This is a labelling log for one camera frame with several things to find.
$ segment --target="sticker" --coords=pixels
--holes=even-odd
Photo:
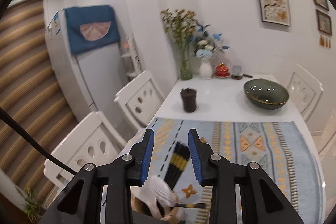
[[[56,32],[56,34],[58,34],[61,31],[61,25],[59,23],[58,12],[54,16],[53,21],[55,23],[55,32]]]

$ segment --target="refrigerator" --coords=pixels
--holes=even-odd
[[[63,95],[78,121],[92,111],[102,111],[126,140],[134,135],[116,93],[127,83],[118,43],[71,54],[65,10],[59,10],[45,32],[51,65]]]

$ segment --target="red teacup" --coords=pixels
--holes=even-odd
[[[229,67],[227,67],[224,63],[219,64],[215,67],[215,74],[220,77],[228,76],[229,74]]]

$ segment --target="green bowl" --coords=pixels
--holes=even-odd
[[[289,99],[288,91],[283,86],[266,79],[247,81],[244,91],[254,105],[268,110],[284,106]]]

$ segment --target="black cable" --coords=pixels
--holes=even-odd
[[[6,111],[0,108],[0,119],[9,125],[13,130],[15,130],[22,138],[24,138],[33,148],[45,156],[48,160],[58,165],[62,169],[68,171],[69,173],[76,175],[77,172],[72,170],[69,166],[56,159],[54,156],[50,155],[46,150],[39,145],[27,132],[24,130]]]

